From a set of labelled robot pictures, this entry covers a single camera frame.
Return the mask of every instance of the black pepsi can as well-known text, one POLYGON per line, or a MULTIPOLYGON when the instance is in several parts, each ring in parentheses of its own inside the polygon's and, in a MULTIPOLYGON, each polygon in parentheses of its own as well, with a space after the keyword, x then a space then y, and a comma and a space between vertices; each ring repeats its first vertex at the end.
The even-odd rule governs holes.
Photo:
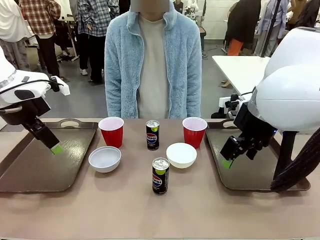
POLYGON ((146 145, 149 150, 159 148, 159 128, 160 123, 156 120, 146 122, 146 145))
POLYGON ((169 161, 163 157, 152 162, 152 190, 156 194, 164 194, 168 190, 169 166, 169 161))

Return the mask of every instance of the blue plaid shirt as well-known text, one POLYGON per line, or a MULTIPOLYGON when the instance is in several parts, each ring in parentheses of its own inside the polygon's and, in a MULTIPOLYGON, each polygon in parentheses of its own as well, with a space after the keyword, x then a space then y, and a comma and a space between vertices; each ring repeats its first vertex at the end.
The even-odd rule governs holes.
POLYGON ((117 0, 78 0, 78 32, 104 37, 110 21, 118 15, 117 0), (88 29, 88 24, 92 26, 92 30, 88 29))

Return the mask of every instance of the dark metal baking tray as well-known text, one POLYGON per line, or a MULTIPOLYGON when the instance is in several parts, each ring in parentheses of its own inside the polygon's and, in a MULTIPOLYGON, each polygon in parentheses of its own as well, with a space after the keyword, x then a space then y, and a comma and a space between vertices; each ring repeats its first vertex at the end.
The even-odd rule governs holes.
POLYGON ((74 183, 98 123, 66 118, 45 124, 60 140, 64 152, 54 155, 28 133, 0 163, 0 192, 61 192, 74 183), (62 127, 64 122, 78 126, 62 127))
MULTIPOLYGON (((205 131, 222 184, 230 190, 270 192, 280 152, 279 143, 273 138, 269 147, 260 150, 253 160, 245 154, 240 155, 231 168, 227 169, 222 164, 224 157, 220 151, 229 136, 239 136, 241 133, 237 127, 231 125, 231 121, 232 119, 208 122, 208 129, 205 131)), ((306 191, 309 188, 310 183, 304 178, 288 191, 306 191)))

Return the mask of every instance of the gray pants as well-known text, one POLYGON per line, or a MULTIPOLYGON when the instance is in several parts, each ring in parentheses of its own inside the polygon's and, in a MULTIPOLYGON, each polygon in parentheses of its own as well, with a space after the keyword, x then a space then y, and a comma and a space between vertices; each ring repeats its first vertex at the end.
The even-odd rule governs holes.
MULTIPOLYGON (((277 48, 277 38, 279 35, 280 27, 281 27, 281 24, 278 24, 278 25, 274 26, 271 31, 270 39, 269 39, 269 42, 268 42, 268 45, 267 45, 266 51, 265 51, 266 57, 270 57, 270 54, 272 53, 272 51, 277 48)), ((266 42, 266 38, 267 38, 267 31, 263 31, 262 34, 258 38, 258 42, 257 42, 255 50, 254 50, 254 55, 256 55, 256 56, 261 55, 263 47, 266 42)))
POLYGON ((15 69, 30 71, 24 40, 8 42, 0 39, 0 46, 3 49, 5 58, 15 67, 15 69))

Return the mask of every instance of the bowl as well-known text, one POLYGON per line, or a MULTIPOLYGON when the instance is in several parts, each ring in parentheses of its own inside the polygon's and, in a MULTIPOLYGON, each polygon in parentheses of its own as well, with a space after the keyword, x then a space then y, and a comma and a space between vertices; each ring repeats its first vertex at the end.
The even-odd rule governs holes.
POLYGON ((121 159, 121 152, 114 146, 102 146, 89 156, 89 164, 99 173, 109 173, 115 170, 121 159))
POLYGON ((174 167, 186 169, 195 162, 197 151, 189 144, 178 142, 166 149, 166 157, 174 167))

